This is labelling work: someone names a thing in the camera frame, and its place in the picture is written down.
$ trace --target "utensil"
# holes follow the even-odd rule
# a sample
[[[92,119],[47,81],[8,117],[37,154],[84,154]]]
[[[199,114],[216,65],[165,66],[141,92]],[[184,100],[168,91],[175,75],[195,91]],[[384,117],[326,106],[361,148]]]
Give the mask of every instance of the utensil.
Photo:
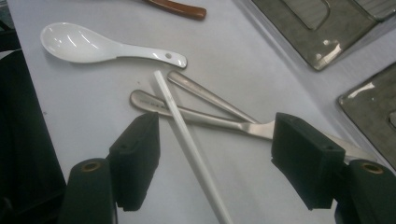
[[[170,11],[180,16],[189,17],[196,20],[203,20],[206,16],[206,9],[203,7],[193,7],[168,0],[144,0],[149,4]]]
[[[164,49],[121,44],[85,27],[59,22],[46,26],[41,43],[53,56],[72,63],[98,63],[119,57],[152,59],[185,68],[183,55]]]
[[[173,116],[177,127],[180,130],[180,133],[185,143],[187,144],[187,147],[183,147],[183,150],[185,151],[186,155],[188,155],[188,158],[191,158],[190,160],[188,160],[189,164],[194,171],[198,181],[200,182],[201,187],[203,188],[205,195],[209,200],[210,205],[212,206],[212,209],[218,217],[219,223],[233,224],[233,220],[231,219],[227,207],[225,206],[224,201],[220,197],[215,180],[213,179],[210,170],[207,168],[200,150],[192,140],[189,129],[187,128],[184,119],[181,117],[175,100],[173,99],[172,94],[169,91],[168,86],[166,85],[165,79],[163,79],[163,74],[161,73],[161,71],[156,71],[154,75],[157,79],[158,84],[160,85],[163,96],[165,97],[166,103],[172,113],[171,116]]]
[[[131,103],[137,108],[145,111],[158,112],[160,115],[166,117],[172,117],[165,102],[144,91],[133,91],[130,97]],[[186,122],[192,122],[203,126],[221,128],[228,131],[237,133],[248,134],[255,137],[260,137],[266,140],[272,140],[274,135],[275,121],[269,123],[249,123],[244,121],[237,121],[232,119],[225,119],[213,115],[208,115],[198,111],[194,111],[182,106],[178,106],[178,109]],[[353,159],[365,159],[368,161],[376,161],[376,158],[371,154],[363,151],[359,147],[346,142],[343,139],[332,136],[328,133],[323,133],[330,138],[338,146],[342,147],[346,151],[346,161]]]
[[[168,74],[168,80],[171,82],[176,83],[178,86],[182,87],[184,90],[189,91],[205,100],[207,100],[209,103],[232,113],[233,115],[237,116],[240,119],[243,119],[245,121],[251,122],[251,123],[259,123],[257,120],[253,119],[251,116],[247,115],[243,111],[239,110],[235,106],[231,105],[230,103],[226,102],[225,100],[221,99],[218,97],[216,94],[213,92],[207,90],[203,86],[199,85],[198,83],[192,81],[188,77],[182,75],[179,72],[172,71]],[[274,124],[275,122],[272,121],[268,124],[273,124],[272,130],[274,130]],[[349,152],[353,152],[354,155],[359,155],[357,158],[362,158],[362,159],[367,159],[370,161],[376,161],[375,157],[365,153],[362,151],[359,147],[355,147],[354,145],[348,143],[347,141],[344,141],[343,139],[340,139],[338,137],[335,137],[331,134],[324,133],[328,138],[330,138],[334,143],[336,143],[338,146],[343,147],[345,150]]]
[[[195,95],[203,98],[204,100],[208,101],[212,105],[218,106],[221,109],[237,116],[240,119],[243,119],[250,123],[259,123],[257,120],[255,120],[251,116],[245,114],[243,111],[239,110],[238,108],[231,105],[227,101],[218,97],[215,93],[207,90],[203,86],[199,85],[198,83],[187,78],[186,76],[182,75],[179,72],[171,71],[168,74],[168,80],[177,84],[179,87],[183,88],[184,90],[189,91],[192,94],[195,94]]]

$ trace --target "metal spoon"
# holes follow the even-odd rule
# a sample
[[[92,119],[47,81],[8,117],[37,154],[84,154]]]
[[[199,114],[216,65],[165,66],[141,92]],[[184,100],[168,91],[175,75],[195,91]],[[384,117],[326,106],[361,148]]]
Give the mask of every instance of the metal spoon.
[[[183,55],[164,49],[121,44],[85,27],[67,22],[48,25],[41,32],[41,43],[53,56],[72,63],[98,63],[118,57],[157,60],[185,68]]]

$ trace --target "fork handle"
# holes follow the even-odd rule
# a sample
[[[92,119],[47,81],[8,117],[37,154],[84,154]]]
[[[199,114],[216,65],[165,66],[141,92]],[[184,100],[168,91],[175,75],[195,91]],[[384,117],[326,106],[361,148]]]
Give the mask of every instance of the fork handle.
[[[145,0],[155,7],[162,8],[180,16],[189,17],[196,20],[203,20],[206,16],[206,9],[203,7],[193,7],[168,0]]]
[[[201,86],[200,84],[194,82],[193,80],[189,79],[188,77],[177,71],[171,71],[168,74],[168,80],[177,84],[184,90],[203,98],[212,105],[218,106],[219,108],[231,113],[232,115],[237,116],[240,119],[243,119],[250,123],[259,123],[257,120],[245,114],[243,111],[231,105],[227,101],[223,100],[215,93],[211,92],[210,90],[206,89],[205,87]]]

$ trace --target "brown handle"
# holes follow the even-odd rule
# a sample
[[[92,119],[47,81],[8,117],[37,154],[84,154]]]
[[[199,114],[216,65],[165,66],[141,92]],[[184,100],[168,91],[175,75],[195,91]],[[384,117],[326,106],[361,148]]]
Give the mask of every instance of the brown handle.
[[[192,7],[168,0],[145,0],[145,1],[154,5],[155,7],[160,7],[175,14],[196,20],[203,20],[206,16],[206,9],[203,7]]]

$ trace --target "white table surface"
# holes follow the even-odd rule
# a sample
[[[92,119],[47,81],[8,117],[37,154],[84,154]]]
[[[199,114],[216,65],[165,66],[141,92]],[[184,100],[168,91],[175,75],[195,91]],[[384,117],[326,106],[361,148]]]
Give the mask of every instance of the white table surface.
[[[124,129],[144,113],[129,103],[133,90],[162,96],[153,75],[156,70],[180,71],[261,122],[273,120],[276,112],[290,113],[374,151],[337,107],[336,99],[396,62],[396,30],[317,73],[296,69],[297,63],[254,25],[242,0],[178,2],[205,7],[206,18],[189,20],[139,0],[8,0],[66,179],[78,162],[104,158]],[[188,67],[180,70],[132,58],[91,64],[59,60],[44,50],[39,34],[46,25],[60,21],[123,43],[181,53],[188,58]],[[179,105],[227,116],[169,87]],[[271,163],[270,142],[198,126],[189,129],[234,223],[334,223],[333,209],[306,209]],[[138,212],[120,210],[119,223],[218,223],[185,159],[176,124],[161,119],[160,134],[162,155],[148,196]]]

